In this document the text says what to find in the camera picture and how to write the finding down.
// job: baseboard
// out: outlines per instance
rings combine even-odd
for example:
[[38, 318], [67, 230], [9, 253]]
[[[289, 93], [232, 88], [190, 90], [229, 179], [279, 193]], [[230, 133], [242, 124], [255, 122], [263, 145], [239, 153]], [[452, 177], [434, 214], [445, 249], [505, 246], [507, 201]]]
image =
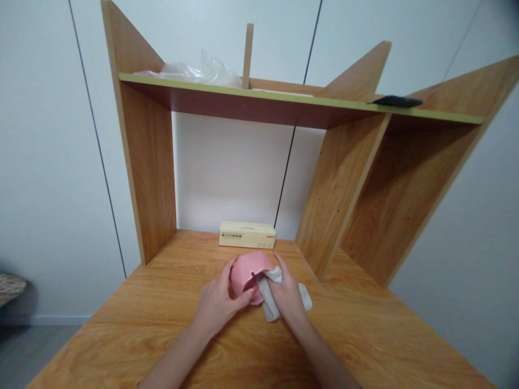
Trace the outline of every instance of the baseboard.
[[90, 316], [46, 316], [46, 315], [12, 315], [0, 317], [0, 326], [15, 325], [49, 325], [49, 326], [81, 326]]

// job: patterned cushion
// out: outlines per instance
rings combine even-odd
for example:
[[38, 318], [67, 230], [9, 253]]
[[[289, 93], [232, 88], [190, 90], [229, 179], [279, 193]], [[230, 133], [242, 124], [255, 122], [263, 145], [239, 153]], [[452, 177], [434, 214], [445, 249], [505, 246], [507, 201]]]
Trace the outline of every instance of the patterned cushion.
[[0, 307], [22, 294], [27, 281], [0, 272]]

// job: gray floor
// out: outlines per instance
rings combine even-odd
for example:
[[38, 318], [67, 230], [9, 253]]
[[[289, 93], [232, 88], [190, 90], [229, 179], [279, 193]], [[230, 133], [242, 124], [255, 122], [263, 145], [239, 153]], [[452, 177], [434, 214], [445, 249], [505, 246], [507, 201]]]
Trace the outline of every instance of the gray floor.
[[0, 388], [25, 388], [77, 326], [0, 327]]

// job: hand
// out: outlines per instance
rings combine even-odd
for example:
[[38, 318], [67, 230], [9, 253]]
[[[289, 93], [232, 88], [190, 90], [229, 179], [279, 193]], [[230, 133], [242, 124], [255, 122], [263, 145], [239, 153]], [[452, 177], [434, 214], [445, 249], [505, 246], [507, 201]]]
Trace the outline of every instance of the hand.
[[290, 273], [290, 270], [288, 270], [283, 258], [275, 251], [274, 257], [280, 263], [280, 268], [283, 271], [283, 281], [280, 285], [269, 279], [270, 290], [281, 315], [289, 326], [293, 326], [295, 322], [305, 320], [308, 317], [304, 309], [301, 292], [299, 291], [299, 283]]
[[249, 305], [252, 295], [258, 289], [255, 286], [253, 289], [243, 292], [235, 300], [229, 297], [229, 274], [232, 264], [237, 258], [238, 256], [229, 259], [220, 274], [204, 285], [200, 293], [192, 325], [209, 339], [220, 332], [236, 312]]

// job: person's left hand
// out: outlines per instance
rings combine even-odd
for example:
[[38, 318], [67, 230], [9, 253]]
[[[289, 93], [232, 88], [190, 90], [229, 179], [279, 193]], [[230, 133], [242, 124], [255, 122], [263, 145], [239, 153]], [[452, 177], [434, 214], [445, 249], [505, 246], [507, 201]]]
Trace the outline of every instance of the person's left hand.
[[238, 256], [229, 259], [220, 274], [204, 285], [200, 293], [192, 324], [209, 338], [220, 332], [236, 312], [249, 304], [252, 295], [257, 292], [258, 287], [255, 286], [234, 300], [229, 297], [229, 274], [237, 258]]

